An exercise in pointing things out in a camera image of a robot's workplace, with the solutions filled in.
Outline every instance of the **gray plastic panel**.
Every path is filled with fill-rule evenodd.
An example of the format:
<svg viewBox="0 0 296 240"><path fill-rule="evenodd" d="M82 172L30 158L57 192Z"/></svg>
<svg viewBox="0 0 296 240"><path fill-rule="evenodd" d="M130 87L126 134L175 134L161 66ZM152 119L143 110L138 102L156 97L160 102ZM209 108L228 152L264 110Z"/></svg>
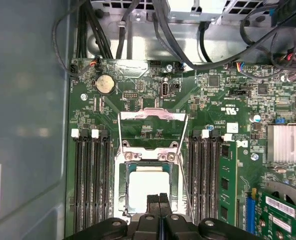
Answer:
<svg viewBox="0 0 296 240"><path fill-rule="evenodd" d="M69 2L0 0L0 240L64 237L68 85L51 28ZM58 30L64 57L67 23Z"/></svg>

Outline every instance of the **blue wire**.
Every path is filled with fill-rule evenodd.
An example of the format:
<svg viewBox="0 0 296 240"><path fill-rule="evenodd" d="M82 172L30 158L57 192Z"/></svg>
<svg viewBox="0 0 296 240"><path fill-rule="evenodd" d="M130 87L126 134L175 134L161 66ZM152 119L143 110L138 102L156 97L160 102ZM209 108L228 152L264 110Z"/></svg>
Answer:
<svg viewBox="0 0 296 240"><path fill-rule="evenodd" d="M240 72L242 72L243 66L244 66L244 62L240 65Z"/></svg>

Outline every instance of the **blue connector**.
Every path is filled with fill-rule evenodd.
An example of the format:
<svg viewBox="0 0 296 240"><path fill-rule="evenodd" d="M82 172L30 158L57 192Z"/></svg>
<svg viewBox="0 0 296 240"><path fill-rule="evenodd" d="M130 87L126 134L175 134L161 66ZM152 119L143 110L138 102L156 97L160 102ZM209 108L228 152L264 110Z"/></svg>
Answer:
<svg viewBox="0 0 296 240"><path fill-rule="evenodd" d="M248 233L254 234L254 214L255 214L255 205L256 201L252 199L252 197L247 197L246 206L247 206L247 223L246 230Z"/></svg>
<svg viewBox="0 0 296 240"><path fill-rule="evenodd" d="M275 124L285 124L286 123L286 120L281 117L281 118L277 118L275 121L274 121Z"/></svg>

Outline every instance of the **ram slot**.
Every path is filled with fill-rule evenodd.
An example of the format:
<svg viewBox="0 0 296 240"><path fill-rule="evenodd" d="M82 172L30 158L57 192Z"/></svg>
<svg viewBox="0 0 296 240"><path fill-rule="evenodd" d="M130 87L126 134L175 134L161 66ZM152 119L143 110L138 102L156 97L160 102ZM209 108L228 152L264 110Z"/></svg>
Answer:
<svg viewBox="0 0 296 240"><path fill-rule="evenodd" d="M86 155L84 158L84 228L91 226L91 189L92 189L92 142L85 142Z"/></svg>
<svg viewBox="0 0 296 240"><path fill-rule="evenodd" d="M100 159L101 159L101 137L92 140L92 162L93 162L93 224L100 222Z"/></svg>
<svg viewBox="0 0 296 240"><path fill-rule="evenodd" d="M202 215L201 219L209 218L210 217L210 142L209 139L204 139L201 142L202 147L202 155L201 155L201 209Z"/></svg>
<svg viewBox="0 0 296 240"><path fill-rule="evenodd" d="M189 160L188 160L188 193L190 195L190 201L192 208L194 209L194 217L196 220L199 219L199 208L200 206L198 205L198 199L199 195L195 194L196 187L197 189L199 188L198 182L195 180L196 179L196 174L198 171L198 155L199 155L199 149L198 146L199 141L195 137L190 137L189 138ZM188 215L192 215L190 208L187 208L188 210Z"/></svg>
<svg viewBox="0 0 296 240"><path fill-rule="evenodd" d="M209 218L215 219L218 216L219 145L220 143L217 140L211 141L209 161Z"/></svg>
<svg viewBox="0 0 296 240"><path fill-rule="evenodd" d="M110 178L110 141L102 137L103 154L102 167L102 220L109 218L109 178Z"/></svg>
<svg viewBox="0 0 296 240"><path fill-rule="evenodd" d="M76 160L75 160L75 211L74 211L74 231L75 233L84 228L84 171L85 160L88 155L87 138L80 137L76 140Z"/></svg>

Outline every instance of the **heatsink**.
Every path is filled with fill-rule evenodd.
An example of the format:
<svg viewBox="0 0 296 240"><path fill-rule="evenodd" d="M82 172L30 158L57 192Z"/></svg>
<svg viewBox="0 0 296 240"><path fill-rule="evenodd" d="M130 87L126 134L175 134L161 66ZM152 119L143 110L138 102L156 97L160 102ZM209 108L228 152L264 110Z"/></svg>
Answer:
<svg viewBox="0 0 296 240"><path fill-rule="evenodd" d="M267 159L274 163L296 163L296 125L267 127Z"/></svg>

